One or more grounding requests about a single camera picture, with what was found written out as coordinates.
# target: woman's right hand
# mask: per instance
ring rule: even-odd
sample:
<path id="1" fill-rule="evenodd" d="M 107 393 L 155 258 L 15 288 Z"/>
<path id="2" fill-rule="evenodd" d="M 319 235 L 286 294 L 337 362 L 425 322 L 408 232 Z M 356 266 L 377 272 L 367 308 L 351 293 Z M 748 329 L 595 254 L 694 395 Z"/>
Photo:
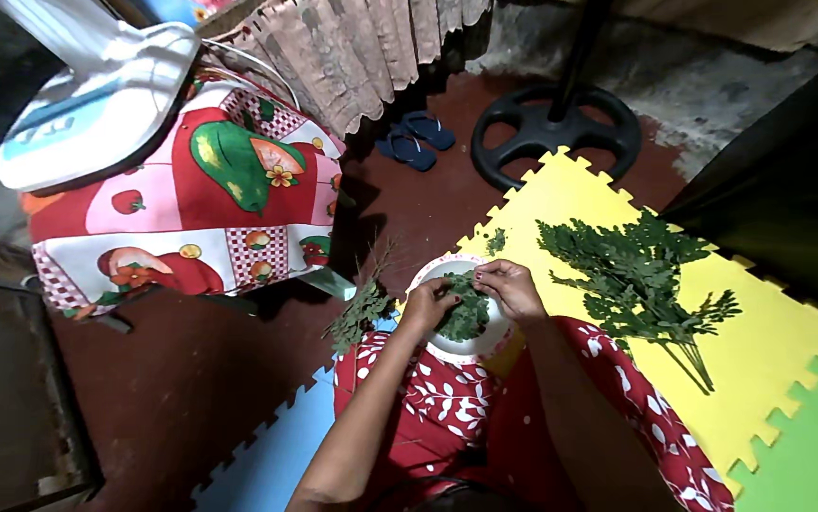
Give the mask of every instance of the woman's right hand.
<path id="1" fill-rule="evenodd" d="M 494 260 L 475 267 L 473 288 L 487 293 L 501 304 L 507 318 L 516 321 L 548 317 L 536 292 L 532 274 L 523 265 Z"/>

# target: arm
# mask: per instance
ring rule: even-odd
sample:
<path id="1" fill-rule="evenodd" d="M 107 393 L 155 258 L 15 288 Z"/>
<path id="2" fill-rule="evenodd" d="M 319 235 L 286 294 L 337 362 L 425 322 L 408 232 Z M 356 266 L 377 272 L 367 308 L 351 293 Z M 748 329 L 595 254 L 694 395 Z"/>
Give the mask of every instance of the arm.
<path id="1" fill-rule="evenodd" d="M 497 260 L 476 270 L 474 286 L 527 335 L 552 444 L 586 509 L 683 510 L 548 317 L 529 269 Z"/>
<path id="2" fill-rule="evenodd" d="M 409 294 L 399 327 L 385 343 L 364 379 L 305 470 L 287 512 L 338 509 L 364 493 L 409 358 L 422 336 L 459 302 L 444 295 L 447 278 L 421 284 Z"/>

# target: flip-flops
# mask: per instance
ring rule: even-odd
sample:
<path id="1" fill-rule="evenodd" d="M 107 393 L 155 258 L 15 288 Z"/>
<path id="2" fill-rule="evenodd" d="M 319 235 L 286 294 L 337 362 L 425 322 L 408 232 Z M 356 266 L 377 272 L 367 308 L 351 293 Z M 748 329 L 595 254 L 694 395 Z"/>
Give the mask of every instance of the flip-flops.
<path id="1" fill-rule="evenodd" d="M 407 166 L 425 172 L 437 162 L 437 156 L 431 149 L 421 147 L 418 140 L 400 125 L 393 125 L 385 140 L 374 142 L 377 150 L 384 157 L 392 158 Z"/>
<path id="2" fill-rule="evenodd" d="M 439 151 L 447 149 L 456 142 L 454 133 L 442 127 L 438 118 L 425 110 L 406 113 L 400 125 Z"/>

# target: lace curtain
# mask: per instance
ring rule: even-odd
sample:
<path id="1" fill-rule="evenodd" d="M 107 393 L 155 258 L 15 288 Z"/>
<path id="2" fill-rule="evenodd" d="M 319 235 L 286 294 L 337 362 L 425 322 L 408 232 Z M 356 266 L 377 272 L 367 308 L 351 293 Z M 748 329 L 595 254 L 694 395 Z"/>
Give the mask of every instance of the lace curtain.
<path id="1" fill-rule="evenodd" d="M 269 0 L 213 39 L 275 68 L 301 110 L 345 137 L 362 116 L 380 119 L 393 91 L 418 78 L 418 64 L 440 56 L 446 35 L 490 7 L 491 0 Z M 221 60 L 289 98 L 279 78 L 240 55 Z"/>

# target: red dress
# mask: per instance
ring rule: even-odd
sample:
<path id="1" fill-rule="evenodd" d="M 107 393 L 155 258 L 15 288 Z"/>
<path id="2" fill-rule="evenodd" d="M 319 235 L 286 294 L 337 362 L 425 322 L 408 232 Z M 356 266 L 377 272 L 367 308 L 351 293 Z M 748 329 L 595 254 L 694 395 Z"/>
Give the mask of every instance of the red dress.
<path id="1" fill-rule="evenodd" d="M 634 427 L 677 501 L 690 511 L 734 508 L 731 493 L 661 393 L 605 332 L 582 320 L 555 322 L 596 388 Z M 373 367 L 389 336 L 372 332 L 335 367 L 335 413 Z M 403 510 L 453 485 L 452 476 L 487 485 L 541 510 L 577 510 L 545 424 L 528 350 L 501 382 L 480 366 L 445 363 L 420 350 L 407 368 L 380 457 L 359 508 L 388 494 L 378 509 Z M 486 461 L 475 461 L 483 448 Z"/>

